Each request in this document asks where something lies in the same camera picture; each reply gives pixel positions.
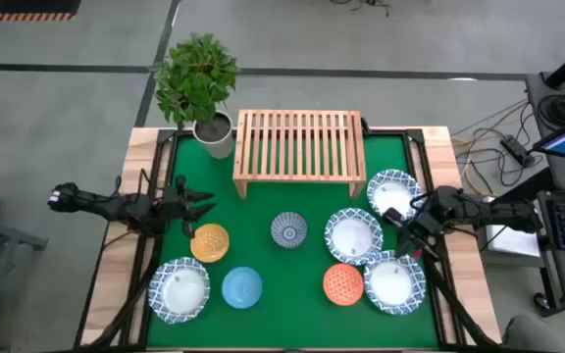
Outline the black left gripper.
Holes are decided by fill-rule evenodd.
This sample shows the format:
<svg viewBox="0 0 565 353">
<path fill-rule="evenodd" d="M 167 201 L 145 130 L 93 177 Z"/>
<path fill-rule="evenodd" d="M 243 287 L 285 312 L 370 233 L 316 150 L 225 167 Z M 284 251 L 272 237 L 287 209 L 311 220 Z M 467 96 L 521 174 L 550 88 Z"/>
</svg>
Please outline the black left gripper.
<svg viewBox="0 0 565 353">
<path fill-rule="evenodd" d="M 182 234 L 187 238 L 193 238 L 193 223 L 198 222 L 216 204 L 189 206 L 189 202 L 201 202 L 213 196 L 214 194 L 210 192 L 187 189 L 185 176 L 178 175 L 174 179 L 174 185 L 166 186 L 163 191 L 162 214 L 169 221 L 181 221 Z"/>
</svg>

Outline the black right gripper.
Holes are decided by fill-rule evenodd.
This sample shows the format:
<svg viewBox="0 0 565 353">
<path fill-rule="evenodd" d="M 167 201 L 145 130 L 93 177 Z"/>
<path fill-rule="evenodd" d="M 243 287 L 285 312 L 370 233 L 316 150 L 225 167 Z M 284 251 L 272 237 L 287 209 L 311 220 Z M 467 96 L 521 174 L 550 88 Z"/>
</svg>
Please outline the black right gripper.
<svg viewBox="0 0 565 353">
<path fill-rule="evenodd" d="M 409 206 L 414 210 L 414 215 L 400 223 L 394 250 L 396 259 L 404 254 L 412 255 L 416 250 L 415 243 L 426 244 L 430 236 L 442 234 L 442 223 L 433 213 L 436 201 L 435 190 L 411 199 Z"/>
</svg>

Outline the yellow patterned bowl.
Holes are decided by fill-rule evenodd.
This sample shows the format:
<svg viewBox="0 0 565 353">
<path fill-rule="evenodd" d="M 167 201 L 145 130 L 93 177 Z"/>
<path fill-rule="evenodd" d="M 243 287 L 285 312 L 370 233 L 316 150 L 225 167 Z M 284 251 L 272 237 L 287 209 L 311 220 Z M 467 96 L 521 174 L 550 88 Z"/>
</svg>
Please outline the yellow patterned bowl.
<svg viewBox="0 0 565 353">
<path fill-rule="evenodd" d="M 217 224 L 206 224 L 199 227 L 190 240 L 192 255 L 202 263 L 214 263 L 221 260 L 229 248 L 229 234 Z"/>
</svg>

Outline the blue and white paper plate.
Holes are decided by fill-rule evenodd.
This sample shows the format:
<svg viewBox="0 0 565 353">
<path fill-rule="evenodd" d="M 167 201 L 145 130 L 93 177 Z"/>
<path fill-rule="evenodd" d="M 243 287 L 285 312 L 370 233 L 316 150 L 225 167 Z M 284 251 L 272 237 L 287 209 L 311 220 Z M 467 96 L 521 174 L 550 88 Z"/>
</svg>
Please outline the blue and white paper plate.
<svg viewBox="0 0 565 353">
<path fill-rule="evenodd" d="M 324 239 L 330 253 L 351 266 L 364 266 L 382 251 L 384 244 L 380 223 L 359 208 L 345 208 L 332 214 Z"/>
<path fill-rule="evenodd" d="M 403 220 L 410 219 L 422 206 L 422 195 L 423 191 L 416 179 L 395 169 L 378 172 L 367 185 L 367 199 L 379 216 L 393 208 Z"/>
<path fill-rule="evenodd" d="M 412 314 L 426 298 L 422 267 L 409 255 L 396 257 L 393 250 L 372 255 L 365 265 L 363 280 L 367 297 L 389 315 Z"/>
<path fill-rule="evenodd" d="M 210 279 L 194 258 L 181 257 L 159 266 L 148 285 L 148 305 L 166 324 L 195 319 L 210 298 Z"/>
</svg>

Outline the orange honeycomb-pattern bowl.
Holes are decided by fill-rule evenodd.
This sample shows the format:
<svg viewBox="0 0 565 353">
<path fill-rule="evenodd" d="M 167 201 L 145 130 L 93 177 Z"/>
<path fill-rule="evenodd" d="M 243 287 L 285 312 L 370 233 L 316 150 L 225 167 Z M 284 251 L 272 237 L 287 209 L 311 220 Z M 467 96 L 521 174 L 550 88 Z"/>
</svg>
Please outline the orange honeycomb-pattern bowl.
<svg viewBox="0 0 565 353">
<path fill-rule="evenodd" d="M 351 306 L 364 293 L 364 281 L 357 269 L 348 264 L 335 264 L 324 273 L 323 289 L 327 298 L 337 306 Z"/>
</svg>

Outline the grey-blue radial-pattern bowl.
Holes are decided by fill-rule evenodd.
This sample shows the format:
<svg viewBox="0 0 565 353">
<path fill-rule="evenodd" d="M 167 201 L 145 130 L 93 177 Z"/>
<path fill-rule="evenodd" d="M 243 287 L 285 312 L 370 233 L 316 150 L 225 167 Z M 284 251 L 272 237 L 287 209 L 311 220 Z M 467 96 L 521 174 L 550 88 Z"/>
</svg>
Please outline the grey-blue radial-pattern bowl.
<svg viewBox="0 0 565 353">
<path fill-rule="evenodd" d="M 295 212 L 282 212 L 271 223 L 271 236 L 278 246 L 285 249 L 299 247 L 306 239 L 308 226 L 304 218 Z"/>
</svg>

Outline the blue wave-pattern bowl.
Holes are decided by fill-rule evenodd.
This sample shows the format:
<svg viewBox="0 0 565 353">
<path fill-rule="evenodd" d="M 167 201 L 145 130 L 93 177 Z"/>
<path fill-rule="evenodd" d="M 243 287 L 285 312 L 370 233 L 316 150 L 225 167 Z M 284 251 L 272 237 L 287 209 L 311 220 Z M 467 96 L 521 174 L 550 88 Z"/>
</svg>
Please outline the blue wave-pattern bowl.
<svg viewBox="0 0 565 353">
<path fill-rule="evenodd" d="M 260 275 L 250 267 L 230 270 L 222 282 L 222 295 L 228 305 L 243 310 L 253 307 L 263 293 Z"/>
</svg>

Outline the wooden slatted shelf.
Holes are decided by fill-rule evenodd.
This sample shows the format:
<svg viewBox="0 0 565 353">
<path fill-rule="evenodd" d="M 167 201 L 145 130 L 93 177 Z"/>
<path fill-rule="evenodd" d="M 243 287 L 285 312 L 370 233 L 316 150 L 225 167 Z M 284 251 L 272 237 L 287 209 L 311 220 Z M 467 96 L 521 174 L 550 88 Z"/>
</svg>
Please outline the wooden slatted shelf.
<svg viewBox="0 0 565 353">
<path fill-rule="evenodd" d="M 242 199 L 251 182 L 340 183 L 357 198 L 367 180 L 361 114 L 241 110 L 232 179 Z"/>
</svg>

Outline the white paper sheet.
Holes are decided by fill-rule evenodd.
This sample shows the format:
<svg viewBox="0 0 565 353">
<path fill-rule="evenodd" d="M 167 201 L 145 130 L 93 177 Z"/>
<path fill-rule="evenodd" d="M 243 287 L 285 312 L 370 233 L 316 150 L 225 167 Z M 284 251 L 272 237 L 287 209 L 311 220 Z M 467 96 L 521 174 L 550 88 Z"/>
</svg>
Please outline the white paper sheet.
<svg viewBox="0 0 565 353">
<path fill-rule="evenodd" d="M 518 231 L 511 227 L 501 225 L 486 226 L 486 240 L 484 244 L 491 251 L 534 258 L 540 257 L 537 235 L 535 233 Z"/>
</svg>

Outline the green plant in white pot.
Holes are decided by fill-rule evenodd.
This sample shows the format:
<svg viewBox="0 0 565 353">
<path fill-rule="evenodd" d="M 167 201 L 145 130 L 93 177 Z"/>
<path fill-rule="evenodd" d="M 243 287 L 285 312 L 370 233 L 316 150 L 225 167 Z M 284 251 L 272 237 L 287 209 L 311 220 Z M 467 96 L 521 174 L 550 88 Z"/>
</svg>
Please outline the green plant in white pot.
<svg viewBox="0 0 565 353">
<path fill-rule="evenodd" d="M 236 57 L 212 33 L 195 34 L 169 50 L 154 67 L 155 98 L 164 119 L 196 140 L 216 159 L 233 147 L 232 119 L 220 110 L 235 91 Z"/>
</svg>

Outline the green table mat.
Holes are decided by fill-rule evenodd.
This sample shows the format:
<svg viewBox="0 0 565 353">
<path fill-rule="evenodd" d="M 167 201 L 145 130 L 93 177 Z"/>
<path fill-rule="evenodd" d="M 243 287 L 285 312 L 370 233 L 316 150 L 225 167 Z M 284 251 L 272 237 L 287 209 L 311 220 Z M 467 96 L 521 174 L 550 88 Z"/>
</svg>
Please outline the green table mat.
<svg viewBox="0 0 565 353">
<path fill-rule="evenodd" d="M 344 208 L 370 208 L 364 195 L 350 199 L 345 184 L 255 182 L 239 198 L 232 181 L 233 159 L 217 160 L 194 139 L 178 146 L 175 171 L 189 187 L 214 194 L 215 208 L 205 224 L 218 224 L 230 236 L 228 253 L 207 265 L 211 294 L 195 319 L 168 325 L 150 319 L 147 344 L 154 348 L 436 348 L 433 306 L 424 301 L 407 316 L 380 311 L 367 297 L 337 306 L 323 290 L 324 272 L 336 264 L 324 239 L 329 217 Z M 297 248 L 273 240 L 271 223 L 295 212 L 308 233 Z M 258 303 L 245 310 L 229 306 L 222 295 L 225 275 L 250 267 L 263 280 Z"/>
</svg>

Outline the black power strip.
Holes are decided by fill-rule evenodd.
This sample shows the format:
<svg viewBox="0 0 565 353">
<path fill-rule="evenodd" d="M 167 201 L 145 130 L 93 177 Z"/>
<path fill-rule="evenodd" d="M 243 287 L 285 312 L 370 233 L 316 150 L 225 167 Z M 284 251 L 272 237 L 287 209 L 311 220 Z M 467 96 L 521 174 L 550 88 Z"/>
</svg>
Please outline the black power strip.
<svg viewBox="0 0 565 353">
<path fill-rule="evenodd" d="M 535 158 L 529 154 L 525 146 L 513 135 L 506 135 L 500 140 L 500 145 L 512 156 L 522 167 L 530 167 Z"/>
</svg>

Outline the black mat with hazard stripe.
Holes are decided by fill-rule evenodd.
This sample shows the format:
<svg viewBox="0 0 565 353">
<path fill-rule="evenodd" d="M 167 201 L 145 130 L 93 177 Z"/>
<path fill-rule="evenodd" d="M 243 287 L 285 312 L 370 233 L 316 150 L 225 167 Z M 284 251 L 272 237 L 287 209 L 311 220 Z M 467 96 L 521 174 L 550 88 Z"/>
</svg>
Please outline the black mat with hazard stripe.
<svg viewBox="0 0 565 353">
<path fill-rule="evenodd" d="M 0 22 L 60 22 L 77 14 L 81 0 L 0 0 Z"/>
</svg>

